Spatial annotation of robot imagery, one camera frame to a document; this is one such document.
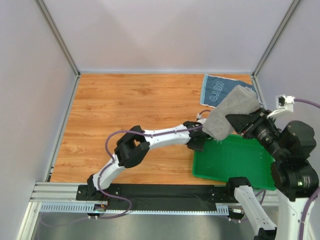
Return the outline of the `grey terry towel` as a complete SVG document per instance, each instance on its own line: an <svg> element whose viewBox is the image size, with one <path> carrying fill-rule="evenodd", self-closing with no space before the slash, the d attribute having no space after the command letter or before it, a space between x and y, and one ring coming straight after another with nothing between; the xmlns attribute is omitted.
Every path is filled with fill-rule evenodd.
<svg viewBox="0 0 320 240"><path fill-rule="evenodd" d="M222 141L233 131L227 120L229 114L249 114L260 108L258 96L249 87L235 86L232 91L215 107L202 124L202 131L214 140Z"/></svg>

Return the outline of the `green plastic tray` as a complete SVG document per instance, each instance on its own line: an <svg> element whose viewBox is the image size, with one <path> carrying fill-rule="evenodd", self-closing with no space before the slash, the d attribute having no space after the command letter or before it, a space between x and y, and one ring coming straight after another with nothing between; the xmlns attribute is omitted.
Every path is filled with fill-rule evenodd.
<svg viewBox="0 0 320 240"><path fill-rule="evenodd" d="M231 134L222 141L207 140L203 151L193 157L192 174L196 178L227 182L246 177L256 189L276 189L271 174L272 156L256 139Z"/></svg>

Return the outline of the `blue patterned towel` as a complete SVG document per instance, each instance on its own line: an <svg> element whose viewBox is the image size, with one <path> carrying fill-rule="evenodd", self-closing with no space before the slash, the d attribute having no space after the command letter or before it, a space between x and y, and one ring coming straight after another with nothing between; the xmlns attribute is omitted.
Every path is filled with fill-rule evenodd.
<svg viewBox="0 0 320 240"><path fill-rule="evenodd" d="M203 77L199 103L203 106L217 107L236 86L255 87L241 80L205 74Z"/></svg>

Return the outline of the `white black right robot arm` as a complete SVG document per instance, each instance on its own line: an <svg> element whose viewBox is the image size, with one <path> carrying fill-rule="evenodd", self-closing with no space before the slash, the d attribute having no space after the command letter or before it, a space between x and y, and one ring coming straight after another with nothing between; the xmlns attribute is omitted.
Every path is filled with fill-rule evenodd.
<svg viewBox="0 0 320 240"><path fill-rule="evenodd" d="M283 130L264 108L248 114L228 114L226 119L244 139L256 139L274 159L271 176L279 202L278 223L274 224L255 198L246 177L231 177L226 183L229 195L240 203L256 240L305 240L309 214L318 196L319 177L308 161L317 143L314 129L293 120Z"/></svg>

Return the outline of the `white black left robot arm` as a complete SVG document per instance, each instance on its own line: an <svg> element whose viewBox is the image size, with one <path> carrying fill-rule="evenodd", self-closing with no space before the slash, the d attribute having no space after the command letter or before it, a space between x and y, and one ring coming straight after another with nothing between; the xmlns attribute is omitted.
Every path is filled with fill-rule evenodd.
<svg viewBox="0 0 320 240"><path fill-rule="evenodd" d="M159 130L145 130L136 125L130 130L116 131L105 141L105 151L110 160L87 179L86 196L98 199L120 173L139 165L150 150L183 145L201 152L209 139L210 136L202 130L202 124L194 121Z"/></svg>

